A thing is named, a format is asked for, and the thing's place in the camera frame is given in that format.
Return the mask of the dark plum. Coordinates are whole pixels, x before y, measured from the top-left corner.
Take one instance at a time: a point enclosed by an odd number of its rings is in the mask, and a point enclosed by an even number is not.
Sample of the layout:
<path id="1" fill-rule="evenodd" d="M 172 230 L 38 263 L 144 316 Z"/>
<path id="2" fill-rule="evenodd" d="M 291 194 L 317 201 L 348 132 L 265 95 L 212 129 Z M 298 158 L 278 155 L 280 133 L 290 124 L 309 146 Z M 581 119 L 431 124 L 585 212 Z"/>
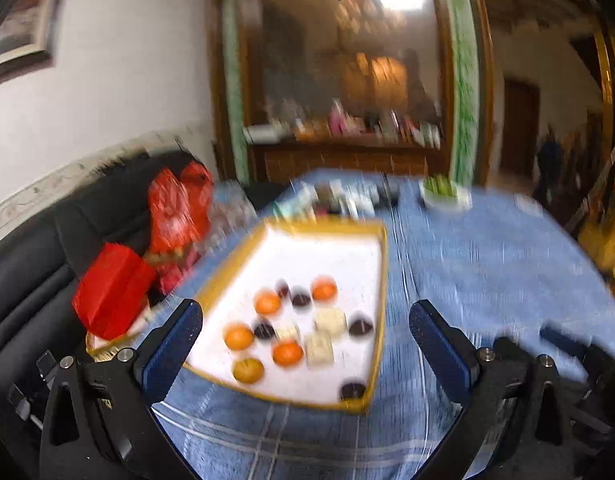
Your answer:
<path id="1" fill-rule="evenodd" d="M 369 337 L 374 330 L 373 320 L 362 313 L 352 315 L 349 326 L 347 326 L 347 332 L 353 338 Z"/>
<path id="2" fill-rule="evenodd" d="M 276 338 L 275 328 L 272 323 L 265 318 L 257 320 L 253 325 L 253 334 L 257 339 L 269 341 Z"/>
<path id="3" fill-rule="evenodd" d="M 290 301 L 292 307 L 296 309 L 303 309 L 312 304 L 312 296 L 306 289 L 302 287 L 294 287 L 290 291 Z"/>

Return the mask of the large pale sugarcane chunk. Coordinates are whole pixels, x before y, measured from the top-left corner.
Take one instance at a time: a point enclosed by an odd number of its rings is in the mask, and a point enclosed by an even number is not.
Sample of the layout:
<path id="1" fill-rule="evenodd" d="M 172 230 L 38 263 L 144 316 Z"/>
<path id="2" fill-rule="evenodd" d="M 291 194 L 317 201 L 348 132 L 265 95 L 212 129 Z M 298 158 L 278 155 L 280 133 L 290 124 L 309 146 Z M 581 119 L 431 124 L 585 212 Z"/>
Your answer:
<path id="1" fill-rule="evenodd" d="M 347 317 L 337 308 L 317 308 L 314 313 L 314 325 L 317 332 L 338 338 L 347 331 Z"/>

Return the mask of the medium pale sugarcane chunk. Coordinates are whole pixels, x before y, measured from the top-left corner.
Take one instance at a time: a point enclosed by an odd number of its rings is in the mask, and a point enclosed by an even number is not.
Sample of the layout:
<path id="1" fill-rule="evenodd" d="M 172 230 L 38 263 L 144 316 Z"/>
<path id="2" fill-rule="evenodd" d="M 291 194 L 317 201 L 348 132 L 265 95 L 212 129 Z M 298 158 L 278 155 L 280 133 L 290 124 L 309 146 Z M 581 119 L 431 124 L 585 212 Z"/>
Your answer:
<path id="1" fill-rule="evenodd" d="M 333 364 L 333 349 L 329 333 L 314 332 L 306 337 L 306 362 L 309 367 Z"/>

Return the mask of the small pale sugarcane chunk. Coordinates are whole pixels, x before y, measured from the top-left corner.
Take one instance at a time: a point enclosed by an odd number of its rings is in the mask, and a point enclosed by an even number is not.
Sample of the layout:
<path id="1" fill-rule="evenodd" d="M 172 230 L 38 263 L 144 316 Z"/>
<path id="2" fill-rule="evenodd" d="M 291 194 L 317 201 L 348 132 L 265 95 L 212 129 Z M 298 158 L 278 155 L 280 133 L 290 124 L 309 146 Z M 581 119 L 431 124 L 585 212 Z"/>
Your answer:
<path id="1" fill-rule="evenodd" d="M 300 340 L 299 327 L 294 323 L 285 323 L 285 324 L 277 325 L 275 327 L 275 335 L 276 335 L 276 339 L 279 342 Z"/>

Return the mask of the orange tangerine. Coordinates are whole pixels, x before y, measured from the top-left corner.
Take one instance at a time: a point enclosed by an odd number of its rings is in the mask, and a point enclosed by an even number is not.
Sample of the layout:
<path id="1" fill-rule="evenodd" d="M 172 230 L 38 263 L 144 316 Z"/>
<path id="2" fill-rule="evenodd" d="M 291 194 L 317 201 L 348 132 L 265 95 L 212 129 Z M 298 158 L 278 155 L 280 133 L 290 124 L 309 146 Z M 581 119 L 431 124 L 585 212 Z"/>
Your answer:
<path id="1" fill-rule="evenodd" d="M 327 302 L 335 298 L 338 294 L 336 281 L 329 276 L 315 278 L 311 285 L 311 295 L 315 302 Z"/>

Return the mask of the red date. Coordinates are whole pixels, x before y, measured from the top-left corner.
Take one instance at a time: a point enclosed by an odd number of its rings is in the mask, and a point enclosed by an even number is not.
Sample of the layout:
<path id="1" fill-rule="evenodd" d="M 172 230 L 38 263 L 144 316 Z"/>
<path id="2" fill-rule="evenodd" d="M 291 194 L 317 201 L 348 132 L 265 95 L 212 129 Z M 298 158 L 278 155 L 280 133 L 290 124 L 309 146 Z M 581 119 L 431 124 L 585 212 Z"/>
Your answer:
<path id="1" fill-rule="evenodd" d="M 280 280 L 276 283 L 276 294 L 280 299 L 285 299 L 290 294 L 289 285 L 285 280 Z"/>

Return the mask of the blue plaid tablecloth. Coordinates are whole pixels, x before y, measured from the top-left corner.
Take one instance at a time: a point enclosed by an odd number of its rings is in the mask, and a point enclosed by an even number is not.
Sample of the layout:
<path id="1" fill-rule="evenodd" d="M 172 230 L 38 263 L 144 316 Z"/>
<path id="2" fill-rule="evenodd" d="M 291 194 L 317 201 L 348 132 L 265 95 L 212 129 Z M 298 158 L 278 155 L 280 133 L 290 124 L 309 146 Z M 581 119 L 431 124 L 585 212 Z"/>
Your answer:
<path id="1" fill-rule="evenodd" d="M 155 414 L 204 479 L 408 479 L 452 427 L 429 360 L 447 352 L 422 309 L 429 301 L 478 347 L 498 336 L 548 354 L 563 378 L 575 359 L 539 338 L 547 322 L 615 355 L 615 302 L 589 260 L 538 204 L 477 190 L 471 208 L 443 214 L 415 181 L 383 215 L 389 264 L 385 340 L 364 415 L 291 408 L 248 398 L 189 372 Z"/>

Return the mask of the tangerine in tray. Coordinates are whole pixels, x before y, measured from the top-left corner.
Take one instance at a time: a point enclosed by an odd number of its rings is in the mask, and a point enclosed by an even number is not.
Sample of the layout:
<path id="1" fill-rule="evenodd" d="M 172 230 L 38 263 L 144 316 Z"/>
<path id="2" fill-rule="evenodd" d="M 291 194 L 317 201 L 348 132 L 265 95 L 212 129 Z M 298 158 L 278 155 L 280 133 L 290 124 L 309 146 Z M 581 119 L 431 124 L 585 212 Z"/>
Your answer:
<path id="1" fill-rule="evenodd" d="M 263 379 L 265 367 L 256 358 L 243 358 L 234 362 L 232 373 L 239 384 L 254 385 Z"/>
<path id="2" fill-rule="evenodd" d="M 254 336 L 250 326 L 245 323 L 230 323 L 223 330 L 225 346 L 232 351 L 247 350 L 253 344 Z"/>
<path id="3" fill-rule="evenodd" d="M 303 356 L 303 348 L 295 340 L 280 341 L 278 344 L 275 344 L 272 350 L 273 361 L 280 367 L 298 365 Z"/>
<path id="4" fill-rule="evenodd" d="M 254 296 L 253 307 L 257 314 L 275 315 L 282 308 L 282 300 L 275 290 L 265 288 Z"/>

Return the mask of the black sofa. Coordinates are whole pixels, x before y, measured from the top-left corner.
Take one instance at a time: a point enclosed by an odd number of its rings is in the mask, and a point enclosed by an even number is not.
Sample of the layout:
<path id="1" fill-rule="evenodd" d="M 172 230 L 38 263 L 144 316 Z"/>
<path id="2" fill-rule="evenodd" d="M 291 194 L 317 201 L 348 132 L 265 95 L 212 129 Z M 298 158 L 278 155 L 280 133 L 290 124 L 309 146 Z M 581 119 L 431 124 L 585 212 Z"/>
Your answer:
<path id="1" fill-rule="evenodd" d="M 147 252 L 151 181 L 193 161 L 184 151 L 124 159 L 0 241 L 0 399 L 12 387 L 27 396 L 41 387 L 44 352 L 81 351 L 85 330 L 71 305 L 80 278 L 107 243 Z"/>

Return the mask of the yellow tray white bottom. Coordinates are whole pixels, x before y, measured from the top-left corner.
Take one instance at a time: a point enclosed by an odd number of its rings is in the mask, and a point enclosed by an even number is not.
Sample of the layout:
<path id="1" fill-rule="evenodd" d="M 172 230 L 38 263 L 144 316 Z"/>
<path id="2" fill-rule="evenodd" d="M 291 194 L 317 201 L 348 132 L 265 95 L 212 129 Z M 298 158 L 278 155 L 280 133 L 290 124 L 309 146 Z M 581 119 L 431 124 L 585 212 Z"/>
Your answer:
<path id="1" fill-rule="evenodd" d="M 351 414 L 368 410 L 378 378 L 382 341 L 385 335 L 387 300 L 388 233 L 377 220 L 353 221 L 321 217 L 315 221 L 268 219 L 232 251 L 200 289 L 197 300 L 204 325 L 189 351 L 185 368 L 213 384 L 275 403 L 343 411 Z M 285 280 L 289 289 L 302 287 L 311 293 L 315 278 L 329 276 L 338 294 L 327 302 L 315 302 L 303 309 L 292 307 L 290 294 L 282 299 L 275 315 L 257 314 L 256 293 L 265 288 L 276 291 Z M 350 318 L 362 313 L 373 320 L 369 337 L 353 338 L 346 331 L 331 338 L 333 364 L 309 367 L 306 337 L 317 332 L 317 308 L 337 308 Z M 230 323 L 245 323 L 251 330 L 265 318 L 274 328 L 285 323 L 299 327 L 304 356 L 298 365 L 277 366 L 272 350 L 279 341 L 254 339 L 244 351 L 228 349 L 223 330 Z M 256 358 L 265 375 L 254 385 L 242 385 L 233 377 L 234 362 Z"/>

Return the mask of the white bowl of greens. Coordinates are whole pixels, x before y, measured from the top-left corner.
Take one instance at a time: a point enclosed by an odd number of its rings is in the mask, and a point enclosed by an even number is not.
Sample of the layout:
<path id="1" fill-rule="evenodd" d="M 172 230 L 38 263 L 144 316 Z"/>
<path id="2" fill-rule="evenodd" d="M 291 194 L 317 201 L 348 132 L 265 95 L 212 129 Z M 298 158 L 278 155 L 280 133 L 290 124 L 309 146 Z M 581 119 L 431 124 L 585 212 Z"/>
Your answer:
<path id="1" fill-rule="evenodd" d="M 419 182 L 419 191 L 425 205 L 444 212 L 462 212 L 472 208 L 469 188 L 465 188 L 437 174 Z"/>

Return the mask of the red plastic bag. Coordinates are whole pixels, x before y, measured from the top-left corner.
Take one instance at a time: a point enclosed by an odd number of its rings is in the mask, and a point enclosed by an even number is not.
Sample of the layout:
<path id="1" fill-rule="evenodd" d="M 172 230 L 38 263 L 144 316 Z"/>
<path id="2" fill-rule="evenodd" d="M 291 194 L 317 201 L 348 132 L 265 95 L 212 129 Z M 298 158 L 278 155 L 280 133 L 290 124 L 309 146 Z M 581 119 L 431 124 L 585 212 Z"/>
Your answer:
<path id="1" fill-rule="evenodd" d="M 160 294 L 170 294 L 200 258 L 194 245 L 210 231 L 212 194 L 212 174 L 196 160 L 178 177 L 166 168 L 150 183 L 150 243 L 145 260 L 156 269 Z"/>

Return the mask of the white gloves pile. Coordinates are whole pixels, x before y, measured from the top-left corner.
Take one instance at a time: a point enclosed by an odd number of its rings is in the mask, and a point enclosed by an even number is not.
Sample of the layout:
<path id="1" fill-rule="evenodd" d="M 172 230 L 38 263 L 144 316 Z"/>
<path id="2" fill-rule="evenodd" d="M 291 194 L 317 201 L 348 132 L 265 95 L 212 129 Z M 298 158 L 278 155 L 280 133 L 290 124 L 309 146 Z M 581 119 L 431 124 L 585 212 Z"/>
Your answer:
<path id="1" fill-rule="evenodd" d="M 283 220 L 314 220 L 319 216 L 337 216 L 358 220 L 375 215 L 380 194 L 376 184 L 343 184 L 330 180 L 312 185 L 300 182 L 294 195 L 276 200 L 272 213 Z"/>

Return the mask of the wooden counter cabinet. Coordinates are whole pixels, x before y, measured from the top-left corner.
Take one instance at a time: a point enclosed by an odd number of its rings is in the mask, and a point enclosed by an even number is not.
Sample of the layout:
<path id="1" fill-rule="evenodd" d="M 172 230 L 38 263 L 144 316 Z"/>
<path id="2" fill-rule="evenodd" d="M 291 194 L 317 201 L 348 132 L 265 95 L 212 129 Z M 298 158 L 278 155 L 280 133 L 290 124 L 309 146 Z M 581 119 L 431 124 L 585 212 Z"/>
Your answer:
<path id="1" fill-rule="evenodd" d="M 428 176 L 449 171 L 449 147 L 440 134 L 417 128 L 380 130 L 353 136 L 294 136 L 283 127 L 245 128 L 250 177 L 257 182 L 287 183 L 316 169 Z"/>

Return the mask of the pink bottle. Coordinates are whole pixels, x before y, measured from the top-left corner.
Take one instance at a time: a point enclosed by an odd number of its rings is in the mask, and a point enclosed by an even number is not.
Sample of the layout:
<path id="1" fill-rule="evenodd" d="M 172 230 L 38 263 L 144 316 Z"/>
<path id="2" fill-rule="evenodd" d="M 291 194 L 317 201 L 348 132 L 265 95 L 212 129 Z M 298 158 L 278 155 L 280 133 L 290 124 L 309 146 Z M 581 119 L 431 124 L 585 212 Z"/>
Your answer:
<path id="1" fill-rule="evenodd" d="M 328 116 L 328 125 L 332 136 L 343 136 L 345 133 L 345 111 L 338 99 L 333 99 Z"/>

